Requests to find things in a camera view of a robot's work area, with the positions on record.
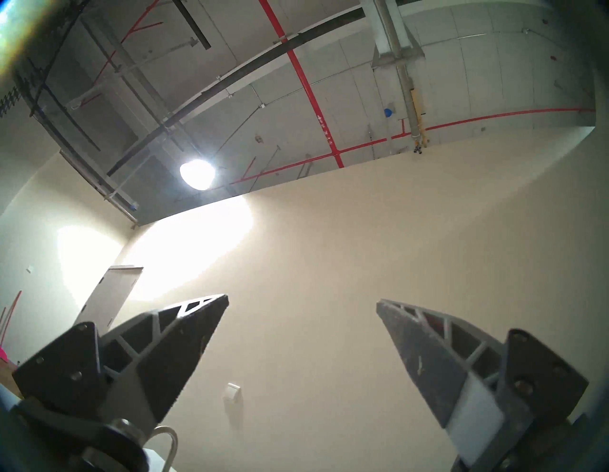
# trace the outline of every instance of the wall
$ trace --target wall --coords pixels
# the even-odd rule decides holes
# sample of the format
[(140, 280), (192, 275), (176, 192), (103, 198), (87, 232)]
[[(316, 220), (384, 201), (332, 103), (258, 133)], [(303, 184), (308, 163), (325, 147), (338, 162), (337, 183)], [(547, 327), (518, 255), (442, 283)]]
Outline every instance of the wall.
[[(4, 96), (13, 83), (0, 80)], [(0, 118), (0, 215), (28, 179), (59, 151), (57, 143), (29, 115), (29, 108), (19, 100)]]
[(59, 153), (21, 188), (0, 216), (0, 309), (23, 291), (2, 345), (11, 361), (74, 323), (130, 227)]
[[(174, 467), (448, 470), (455, 451), (375, 314), (380, 298), (531, 331), (590, 381), (607, 373), (609, 141), (513, 130), (274, 186), (140, 229), (144, 272), (116, 324), (227, 293), (163, 421)], [(226, 383), (242, 403), (222, 401)], [(152, 445), (166, 453), (166, 443)]]

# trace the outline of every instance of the ceiling light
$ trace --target ceiling light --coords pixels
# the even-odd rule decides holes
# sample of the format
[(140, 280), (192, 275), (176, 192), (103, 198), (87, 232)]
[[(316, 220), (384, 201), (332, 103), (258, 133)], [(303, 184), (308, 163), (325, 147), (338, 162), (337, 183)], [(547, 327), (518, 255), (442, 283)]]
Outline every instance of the ceiling light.
[(180, 175), (184, 181), (197, 190), (207, 190), (214, 180), (216, 170), (201, 159), (193, 159), (180, 166)]

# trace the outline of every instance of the black pipe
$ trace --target black pipe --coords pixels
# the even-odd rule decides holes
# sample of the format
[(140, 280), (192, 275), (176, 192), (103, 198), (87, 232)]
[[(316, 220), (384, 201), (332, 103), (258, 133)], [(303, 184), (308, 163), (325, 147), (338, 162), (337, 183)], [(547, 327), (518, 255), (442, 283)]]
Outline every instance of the black pipe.
[(59, 46), (57, 46), (57, 49), (53, 53), (53, 57), (51, 57), (51, 60), (45, 67), (44, 74), (42, 75), (42, 82), (38, 86), (38, 90), (36, 90), (36, 95), (33, 99), (32, 109), (30, 110), (30, 116), (34, 115), (34, 111), (36, 110), (36, 107), (38, 106), (38, 99), (40, 98), (40, 94), (42, 93), (42, 89), (44, 87), (44, 84), (46, 83), (46, 79), (49, 78), (49, 73), (51, 72), (51, 68), (53, 67), (53, 64), (57, 60), (57, 56), (59, 55), (59, 51), (61, 50), (63, 43), (66, 42), (66, 39), (67, 39), (70, 31), (72, 30), (72, 27), (74, 27), (74, 25), (76, 24), (76, 20), (78, 20), (80, 14), (83, 12), (83, 10), (89, 4), (90, 1), (91, 0), (83, 0), (82, 3), (79, 5), (78, 11), (74, 15), (74, 17), (72, 18), (70, 23), (68, 24), (68, 27), (66, 28), (65, 33), (63, 34), (61, 40), (59, 41)]
[(201, 44), (203, 45), (203, 47), (206, 50), (210, 49), (211, 44), (209, 43), (207, 38), (205, 36), (203, 36), (203, 32), (201, 31), (201, 28), (199, 28), (199, 25), (197, 25), (197, 23), (194, 21), (194, 18), (191, 16), (191, 14), (188, 13), (188, 10), (184, 6), (184, 3), (182, 3), (182, 0), (174, 0), (174, 5), (178, 8), (178, 10), (180, 11), (182, 16), (188, 23), (188, 26), (191, 27), (191, 30), (197, 35), (197, 38), (199, 38), (199, 41), (201, 41)]
[(125, 163), (127, 163), (131, 158), (133, 158), (138, 152), (143, 150), (143, 148), (148, 146), (148, 144), (150, 144), (152, 141), (154, 141), (160, 135), (166, 132), (167, 128), (175, 125), (179, 120), (184, 118), (190, 112), (194, 111), (196, 108), (204, 104), (207, 100), (209, 100), (219, 92), (225, 90), (227, 87), (234, 84), (238, 80), (243, 79), (245, 76), (251, 74), (253, 71), (268, 64), (272, 60), (277, 59), (288, 51), (296, 49), (297, 47), (302, 46), (303, 44), (308, 43), (309, 41), (314, 40), (319, 36), (323, 36), (324, 34), (329, 33), (337, 28), (340, 28), (341, 26), (362, 19), (364, 18), (364, 16), (364, 11), (361, 8), (358, 8), (350, 12), (344, 13), (343, 15), (329, 19), (325, 23), (321, 23), (307, 31), (299, 33), (292, 39), (287, 40), (285, 43), (277, 44), (273, 49), (256, 57), (254, 60), (237, 69), (235, 72), (225, 77), (220, 82), (217, 82), (207, 90), (202, 91), (198, 97), (188, 102), (186, 105), (184, 105), (184, 107), (176, 111), (169, 119), (167, 119), (167, 121), (163, 123), (163, 125), (156, 128), (149, 135), (144, 137), (140, 142), (136, 143), (129, 151), (127, 151), (127, 153), (116, 164), (114, 164), (114, 166), (112, 166), (112, 168), (108, 171), (107, 175), (111, 176), (112, 174), (114, 174), (118, 169), (123, 167)]
[[(24, 98), (27, 104), (33, 108), (34, 112), (39, 118), (39, 121), (47, 130), (47, 132), (51, 135), (51, 137), (55, 139), (57, 144), (59, 144), (62, 148), (69, 152), (72, 157), (77, 160), (86, 169), (86, 171), (89, 172), (97, 180), (98, 184), (108, 189), (108, 194), (112, 193), (114, 191), (112, 185), (108, 184), (108, 182), (105, 181), (104, 176), (98, 173), (98, 171), (96, 171), (87, 161), (82, 158), (80, 154), (78, 154), (78, 152), (72, 147), (68, 140), (63, 137), (63, 135), (51, 122), (51, 120), (46, 116), (44, 111), (38, 106), (38, 104), (33, 101), (32, 95), (30, 94), (29, 86), (25, 83), (21, 76), (15, 74), (14, 79), (19, 93), (21, 93), (21, 96)], [(115, 197), (117, 198), (117, 200), (119, 200), (120, 204), (124, 208), (130, 208), (132, 210), (134, 209), (133, 205), (129, 201), (127, 201), (122, 195), (117, 193)]]
[[(28, 62), (30, 63), (30, 65), (33, 67), (34, 69), (34, 73), (38, 76), (38, 78), (40, 79), (42, 77), (42, 72), (40, 71), (40, 69), (38, 69), (34, 63), (32, 62), (32, 60), (28, 57), (27, 58)], [(81, 135), (83, 135), (83, 137), (89, 142), (89, 144), (91, 144), (95, 149), (97, 149), (98, 151), (101, 151), (101, 149), (97, 146), (97, 144), (95, 144), (95, 142), (89, 137), (88, 134), (85, 133), (85, 130), (83, 128), (80, 127), (80, 125), (78, 123), (76, 123), (76, 120), (72, 117), (72, 115), (69, 113), (68, 109), (66, 107), (64, 107), (62, 105), (62, 103), (57, 100), (57, 97), (55, 96), (55, 94), (51, 91), (51, 89), (49, 88), (49, 86), (47, 84), (43, 84), (43, 88), (44, 90), (46, 90), (46, 92), (51, 96), (51, 99), (55, 102), (55, 104), (59, 107), (59, 109), (62, 111), (62, 113), (66, 116), (66, 118), (68, 118), (70, 120), (70, 123), (72, 123), (74, 125), (74, 127), (80, 132)]]

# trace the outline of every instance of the metal rod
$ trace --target metal rod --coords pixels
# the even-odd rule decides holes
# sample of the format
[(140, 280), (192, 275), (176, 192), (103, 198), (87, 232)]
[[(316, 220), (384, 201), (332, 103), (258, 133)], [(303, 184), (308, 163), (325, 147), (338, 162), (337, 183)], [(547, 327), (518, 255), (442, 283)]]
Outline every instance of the metal rod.
[(175, 455), (178, 453), (178, 434), (175, 429), (170, 428), (169, 426), (157, 426), (152, 430), (150, 438), (163, 433), (169, 434), (169, 437), (171, 438), (171, 447), (169, 448), (169, 454), (167, 455), (167, 460), (165, 461), (165, 465), (163, 465), (163, 470), (161, 470), (161, 472), (169, 472), (169, 469), (171, 469), (171, 465), (174, 462)]
[(197, 38), (199, 38), (199, 41), (201, 41), (201, 44), (203, 45), (203, 47), (206, 50), (210, 49), (211, 44), (209, 43), (207, 38), (204, 36), (203, 32), (201, 31), (201, 28), (199, 28), (199, 25), (197, 25), (197, 22), (194, 21), (194, 18), (191, 16), (191, 14), (188, 12), (186, 7), (184, 6), (184, 3), (182, 3), (181, 0), (174, 0), (174, 5), (178, 8), (178, 10), (180, 11), (182, 16), (188, 23), (188, 26), (191, 27), (192, 32), (194, 32), (197, 35)]
[(224, 79), (215, 83), (213, 86), (209, 87), (207, 90), (202, 91), (199, 96), (195, 99), (188, 102), (181, 109), (176, 111), (171, 118), (167, 119), (163, 126), (159, 126), (157, 129), (152, 131), (148, 136), (143, 138), (140, 142), (136, 143), (130, 150), (128, 150), (119, 161), (114, 164), (114, 166), (108, 172), (109, 175), (112, 175), (118, 169), (123, 167), (129, 159), (135, 156), (140, 150), (145, 148), (148, 143), (154, 141), (158, 136), (164, 133), (165, 126), (172, 127), (176, 123), (178, 123), (181, 119), (185, 118), (192, 111), (196, 110), (199, 106), (204, 104), (207, 100), (210, 100), (212, 97), (217, 95), (220, 92), (223, 92), (226, 88), (237, 82), (238, 80), (243, 79), (247, 75), (251, 74), (253, 71), (258, 70), (260, 67), (265, 66), (269, 62), (278, 57), (281, 57), (283, 54), (296, 49), (303, 44), (308, 43), (311, 40), (314, 40), (320, 36), (323, 36), (330, 31), (333, 31), (341, 26), (352, 23), (353, 21), (357, 21), (359, 19), (364, 18), (364, 11), (361, 8), (354, 9), (350, 12), (344, 13), (343, 15), (336, 16), (334, 18), (329, 19), (328, 21), (321, 23), (313, 28), (308, 29), (302, 33), (299, 33), (295, 37), (287, 40), (285, 43), (280, 43), (276, 45), (274, 48), (269, 51), (261, 54), (255, 59), (249, 61), (244, 64), (243, 67), (237, 69), (232, 74), (229, 74)]
[[(275, 33), (277, 34), (277, 36), (279, 36), (279, 39), (281, 40), (281, 42), (287, 43), (286, 33), (283, 30), (283, 28), (281, 27), (281, 23), (279, 23), (279, 20), (277, 19), (275, 12), (269, 5), (269, 2), (267, 0), (258, 0), (258, 1), (261, 5), (262, 9), (264, 10), (264, 13), (266, 13), (266, 15), (269, 17), (269, 21), (270, 21), (271, 25), (273, 25), (273, 28), (275, 29)], [(296, 71), (296, 75), (300, 79), (300, 83), (303, 85), (304, 92), (306, 93), (306, 96), (309, 99), (311, 108), (313, 108), (313, 111), (315, 112), (315, 116), (317, 117), (317, 120), (319, 121), (319, 125), (322, 128), (323, 134), (326, 136), (326, 140), (328, 142), (328, 145), (330, 146), (330, 151), (332, 151), (332, 155), (334, 155), (336, 164), (338, 165), (339, 168), (345, 167), (345, 165), (343, 164), (342, 159), (340, 157), (340, 152), (339, 152), (338, 148), (336, 147), (336, 143), (334, 142), (334, 138), (332, 137), (332, 133), (330, 132), (330, 128), (328, 127), (328, 123), (326, 122), (326, 119), (323, 116), (322, 109), (320, 108), (319, 103), (317, 102), (317, 98), (315, 98), (315, 94), (313, 93), (311, 84), (309, 83), (309, 81), (306, 78), (305, 71), (303, 70), (302, 66), (300, 65), (300, 61), (296, 57), (296, 53), (294, 51), (290, 50), (287, 52), (287, 56), (290, 58), (290, 62), (292, 63), (292, 66), (294, 67), (294, 70)]]
[[(374, 4), (376, 7), (376, 11), (378, 12), (379, 17), (381, 19), (385, 34), (387, 35), (387, 40), (389, 41), (389, 48), (391, 49), (391, 52), (393, 53), (393, 56), (396, 59), (401, 59), (403, 57), (402, 47), (400, 46), (398, 34), (395, 31), (395, 26), (393, 25), (389, 9), (387, 8), (387, 3), (385, 2), (385, 0), (374, 0)], [(396, 66), (396, 70), (398, 72), (398, 79), (400, 80), (402, 94), (404, 95), (404, 104), (406, 105), (406, 116), (408, 117), (408, 124), (410, 125), (412, 139), (414, 139), (417, 143), (421, 139), (421, 132), (419, 130), (417, 111), (415, 109), (414, 101), (412, 100), (412, 94), (410, 93), (410, 91), (412, 90), (412, 80), (408, 76), (408, 71), (406, 70), (405, 64), (399, 64), (398, 66)]]
[(241, 123), (239, 126), (237, 126), (237, 129), (235, 131), (233, 131), (230, 134), (230, 136), (226, 139), (226, 141), (224, 141), (222, 143), (222, 145), (218, 148), (218, 150), (216, 152), (214, 152), (214, 156), (218, 155), (218, 153), (224, 147), (224, 145), (230, 141), (230, 138), (232, 138), (237, 133), (237, 131), (239, 131), (241, 129), (241, 127), (247, 122), (247, 120), (249, 120), (254, 115), (254, 113), (256, 113), (258, 110), (260, 110), (260, 107), (256, 107), (256, 109), (253, 112), (251, 112), (246, 119), (243, 120), (243, 123)]
[(46, 83), (46, 79), (49, 78), (49, 73), (51, 73), (51, 68), (53, 67), (53, 64), (55, 63), (55, 61), (57, 60), (57, 56), (59, 55), (59, 51), (61, 50), (61, 48), (63, 46), (63, 43), (66, 42), (66, 39), (67, 39), (70, 31), (72, 30), (72, 28), (76, 24), (76, 21), (78, 20), (80, 14), (82, 13), (82, 10), (85, 9), (85, 7), (89, 4), (90, 1), (91, 0), (83, 0), (82, 1), (78, 11), (74, 15), (74, 17), (72, 18), (70, 23), (68, 24), (68, 27), (66, 28), (66, 30), (65, 30), (61, 40), (59, 41), (59, 46), (57, 46), (57, 49), (53, 53), (53, 57), (51, 57), (51, 60), (49, 61), (49, 63), (45, 67), (44, 74), (42, 74), (42, 82), (40, 82), (40, 85), (38, 86), (38, 89), (36, 90), (36, 95), (34, 95), (32, 109), (30, 110), (30, 116), (34, 115), (34, 112), (36, 110), (36, 106), (38, 105), (38, 99), (40, 98), (40, 94), (42, 93), (43, 86)]

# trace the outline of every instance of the red pipe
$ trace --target red pipe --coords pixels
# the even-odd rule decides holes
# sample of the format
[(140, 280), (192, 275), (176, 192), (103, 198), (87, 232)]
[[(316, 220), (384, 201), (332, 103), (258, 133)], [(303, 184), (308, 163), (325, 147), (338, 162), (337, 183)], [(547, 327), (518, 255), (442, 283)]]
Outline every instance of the red pipe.
[(142, 26), (140, 28), (136, 28), (136, 29), (131, 30), (131, 33), (135, 33), (136, 31), (142, 31), (143, 29), (152, 28), (153, 26), (158, 26), (160, 24), (163, 24), (163, 22), (159, 21), (158, 23), (147, 24), (146, 26)]
[[(269, 17), (269, 21), (273, 25), (273, 28), (275, 29), (275, 33), (277, 33), (277, 36), (279, 36), (279, 39), (281, 40), (281, 42), (285, 43), (287, 41), (286, 33), (284, 32), (283, 28), (281, 27), (279, 20), (275, 16), (273, 9), (270, 7), (269, 2), (267, 0), (258, 0), (258, 1), (260, 2), (262, 9), (264, 10), (264, 13), (266, 13), (266, 15)], [(338, 165), (339, 168), (345, 167), (345, 165), (343, 164), (343, 161), (340, 157), (340, 151), (336, 147), (336, 143), (334, 142), (332, 133), (330, 133), (330, 128), (328, 128), (328, 123), (326, 122), (326, 119), (323, 117), (322, 109), (319, 107), (319, 103), (317, 103), (317, 99), (315, 98), (315, 95), (313, 94), (313, 90), (311, 89), (311, 84), (309, 83), (309, 81), (306, 78), (305, 71), (303, 70), (302, 66), (300, 65), (300, 62), (298, 61), (298, 58), (296, 57), (296, 53), (294, 51), (290, 50), (287, 52), (287, 56), (290, 58), (290, 62), (292, 63), (292, 66), (294, 67), (294, 70), (296, 71), (296, 75), (300, 79), (300, 83), (303, 86), (304, 92), (306, 93), (306, 96), (311, 103), (311, 107), (313, 108), (313, 111), (315, 112), (315, 115), (317, 116), (317, 119), (319, 120), (319, 124), (322, 127), (323, 134), (326, 136), (326, 139), (328, 140), (328, 144), (330, 146), (330, 151), (332, 151), (331, 155), (334, 156), (334, 159), (336, 159), (336, 164)]]
[[(458, 125), (458, 124), (463, 124), (463, 123), (469, 123), (471, 121), (480, 121), (482, 119), (501, 118), (503, 116), (513, 116), (513, 115), (516, 115), (516, 114), (547, 113), (547, 112), (552, 112), (552, 111), (590, 111), (590, 112), (594, 112), (596, 110), (593, 109), (593, 108), (544, 108), (544, 109), (541, 109), (541, 110), (510, 111), (508, 113), (490, 114), (490, 115), (486, 115), (486, 116), (480, 116), (478, 118), (469, 118), (469, 119), (464, 119), (464, 120), (461, 120), (461, 121), (452, 121), (450, 123), (445, 123), (445, 124), (442, 124), (442, 125), (431, 126), (431, 127), (427, 128), (427, 130), (437, 130), (438, 128), (445, 128), (447, 126), (453, 126), (453, 125)], [(403, 138), (403, 137), (409, 136), (409, 135), (410, 135), (410, 132), (406, 133), (404, 131), (404, 132), (400, 133), (399, 135), (392, 136), (391, 139)], [(387, 138), (381, 138), (381, 139), (377, 139), (376, 141), (369, 141), (367, 143), (363, 143), (363, 144), (358, 144), (356, 146), (347, 147), (346, 149), (341, 149), (339, 152), (340, 153), (344, 153), (344, 152), (354, 151), (354, 150), (360, 149), (362, 147), (368, 147), (368, 146), (372, 146), (374, 144), (384, 143), (385, 141), (387, 141)], [(246, 180), (250, 180), (251, 178), (258, 178), (258, 177), (262, 177), (263, 175), (273, 174), (273, 173), (279, 172), (279, 171), (284, 171), (284, 170), (289, 169), (291, 167), (301, 166), (303, 164), (307, 164), (307, 163), (313, 162), (313, 161), (318, 161), (319, 159), (324, 159), (326, 157), (330, 157), (330, 156), (333, 156), (333, 155), (334, 155), (333, 153), (329, 153), (329, 154), (324, 154), (324, 155), (317, 156), (317, 157), (311, 157), (311, 158), (305, 159), (303, 161), (294, 162), (293, 164), (288, 164), (288, 165), (283, 166), (283, 167), (278, 167), (277, 169), (271, 169), (269, 171), (260, 172), (259, 174), (251, 175), (249, 177), (242, 177), (239, 180), (235, 180), (234, 182), (231, 182), (229, 185), (245, 182)], [(216, 190), (218, 188), (220, 188), (220, 187), (215, 187), (215, 188), (209, 189), (209, 190)]]
[[(125, 40), (129, 37), (129, 35), (131, 33), (133, 33), (133, 31), (138, 27), (138, 25), (142, 22), (142, 20), (146, 17), (146, 15), (148, 15), (148, 13), (150, 13), (150, 11), (157, 5), (157, 3), (159, 3), (161, 0), (153, 0), (153, 2), (148, 5), (146, 7), (146, 9), (144, 10), (144, 13), (142, 13), (139, 18), (135, 21), (135, 23), (133, 23), (133, 26), (131, 28), (129, 28), (129, 31), (127, 31), (127, 34), (125, 35), (125, 37), (123, 39), (121, 39), (121, 44), (123, 42), (125, 42)], [(110, 54), (110, 57), (106, 60), (104, 66), (102, 67), (102, 70), (99, 71), (99, 74), (97, 75), (97, 77), (95, 77), (95, 80), (93, 80), (93, 84), (95, 84), (98, 80), (99, 77), (102, 75), (102, 72), (104, 71), (104, 69), (106, 68), (106, 66), (108, 64), (110, 64), (110, 60), (114, 57), (114, 55), (116, 54), (116, 51), (112, 51), (112, 54)]]
[(250, 165), (247, 166), (247, 169), (245, 170), (245, 172), (243, 173), (243, 176), (241, 178), (244, 178), (247, 175), (247, 173), (250, 172), (250, 169), (252, 168), (252, 165), (255, 160), (256, 160), (256, 156), (254, 156), (254, 159), (252, 159), (252, 162), (250, 162)]
[(515, 114), (529, 114), (529, 113), (547, 113), (549, 111), (596, 111), (593, 108), (543, 108), (541, 110), (523, 110), (523, 111), (510, 111), (508, 113), (488, 114), (486, 116), (479, 116), (478, 118), (463, 119), (460, 121), (452, 121), (443, 125), (430, 126), (426, 130), (437, 130), (438, 128), (445, 128), (447, 126), (460, 125), (463, 123), (470, 123), (472, 121), (480, 121), (481, 119), (488, 118), (501, 118), (502, 116), (514, 116)]

